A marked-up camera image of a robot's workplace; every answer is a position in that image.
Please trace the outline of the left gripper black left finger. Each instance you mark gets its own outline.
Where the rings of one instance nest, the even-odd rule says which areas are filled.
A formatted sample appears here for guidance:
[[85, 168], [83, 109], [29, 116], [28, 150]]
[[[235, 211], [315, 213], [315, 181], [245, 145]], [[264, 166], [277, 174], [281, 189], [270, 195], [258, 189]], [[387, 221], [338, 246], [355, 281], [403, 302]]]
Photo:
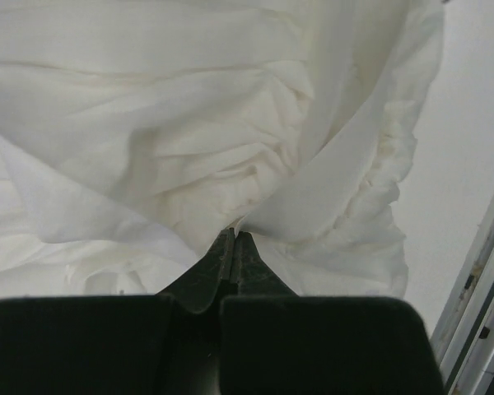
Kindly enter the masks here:
[[220, 286], [230, 284], [234, 254], [234, 231], [223, 230], [206, 254], [187, 272], [160, 291], [188, 314], [203, 314], [217, 299]]

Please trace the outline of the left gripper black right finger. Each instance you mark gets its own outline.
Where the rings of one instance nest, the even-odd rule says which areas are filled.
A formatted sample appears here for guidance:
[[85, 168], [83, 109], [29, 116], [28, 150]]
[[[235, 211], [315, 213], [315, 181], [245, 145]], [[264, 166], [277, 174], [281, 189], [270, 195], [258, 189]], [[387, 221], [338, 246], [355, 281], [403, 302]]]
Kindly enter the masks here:
[[253, 236], [240, 232], [235, 238], [232, 284], [240, 296], [296, 296], [261, 259]]

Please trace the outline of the white pleated skirt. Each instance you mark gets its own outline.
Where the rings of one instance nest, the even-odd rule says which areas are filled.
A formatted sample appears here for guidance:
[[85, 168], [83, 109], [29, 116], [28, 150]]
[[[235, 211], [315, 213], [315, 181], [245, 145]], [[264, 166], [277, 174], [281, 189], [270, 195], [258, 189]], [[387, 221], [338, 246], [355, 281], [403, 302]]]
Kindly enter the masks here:
[[228, 228], [400, 297], [439, 1], [0, 1], [0, 298], [155, 293]]

